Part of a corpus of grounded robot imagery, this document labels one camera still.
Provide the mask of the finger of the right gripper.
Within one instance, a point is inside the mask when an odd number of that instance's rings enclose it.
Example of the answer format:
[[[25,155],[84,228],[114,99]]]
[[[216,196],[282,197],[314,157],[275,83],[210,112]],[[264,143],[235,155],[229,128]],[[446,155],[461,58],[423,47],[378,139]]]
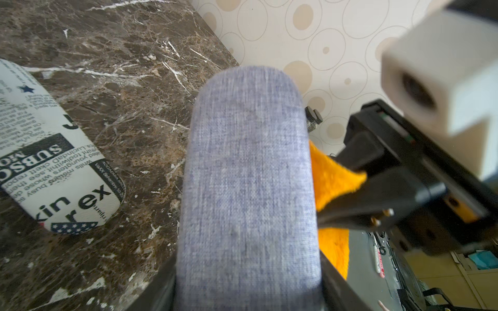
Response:
[[[317,214],[318,226],[386,231],[445,192],[444,182],[424,168],[389,168],[368,178],[354,193],[329,202]]]

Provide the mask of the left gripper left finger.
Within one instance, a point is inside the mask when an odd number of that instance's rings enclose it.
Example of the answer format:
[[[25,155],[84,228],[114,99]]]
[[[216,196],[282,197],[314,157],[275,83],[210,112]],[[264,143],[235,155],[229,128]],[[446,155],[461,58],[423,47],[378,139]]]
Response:
[[[144,292],[127,308],[127,311],[169,311],[173,309],[176,287],[176,256],[160,268]]]

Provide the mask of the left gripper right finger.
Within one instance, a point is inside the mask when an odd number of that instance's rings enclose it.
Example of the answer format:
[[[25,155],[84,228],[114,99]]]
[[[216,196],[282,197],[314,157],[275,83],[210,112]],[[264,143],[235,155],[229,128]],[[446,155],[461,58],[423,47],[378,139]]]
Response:
[[[320,252],[320,264],[322,293],[327,310],[371,311],[322,252]]]

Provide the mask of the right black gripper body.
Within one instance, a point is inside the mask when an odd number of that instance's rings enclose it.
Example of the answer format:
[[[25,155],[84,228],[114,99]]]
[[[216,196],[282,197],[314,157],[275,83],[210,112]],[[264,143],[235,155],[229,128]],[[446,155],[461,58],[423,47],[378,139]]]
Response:
[[[446,192],[387,232],[402,251],[428,255],[466,251],[497,237],[497,178],[481,181],[386,102],[362,106],[347,125],[336,160],[367,179],[389,168],[425,169]]]

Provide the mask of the orange microfiber cloth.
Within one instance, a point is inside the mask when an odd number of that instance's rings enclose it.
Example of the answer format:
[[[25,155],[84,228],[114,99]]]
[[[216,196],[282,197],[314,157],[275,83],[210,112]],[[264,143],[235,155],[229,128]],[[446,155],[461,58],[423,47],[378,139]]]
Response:
[[[367,180],[364,172],[355,173],[344,168],[309,143],[316,210],[320,212],[332,200],[354,193]],[[319,248],[340,275],[348,277],[350,261],[350,231],[325,228],[318,230]]]

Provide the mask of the lavender fabric eyeglass case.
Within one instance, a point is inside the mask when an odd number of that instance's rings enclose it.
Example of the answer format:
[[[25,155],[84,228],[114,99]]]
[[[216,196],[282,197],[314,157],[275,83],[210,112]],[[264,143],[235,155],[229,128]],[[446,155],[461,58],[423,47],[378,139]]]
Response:
[[[197,95],[185,157],[176,310],[322,310],[309,137],[300,92],[235,67]]]

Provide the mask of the newspaper print eyeglass case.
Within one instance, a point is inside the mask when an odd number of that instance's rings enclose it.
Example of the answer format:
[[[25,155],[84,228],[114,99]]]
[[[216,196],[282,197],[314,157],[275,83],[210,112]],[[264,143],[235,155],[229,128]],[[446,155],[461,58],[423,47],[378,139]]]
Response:
[[[1,188],[46,230],[80,235],[126,188],[99,149],[21,66],[1,61]]]

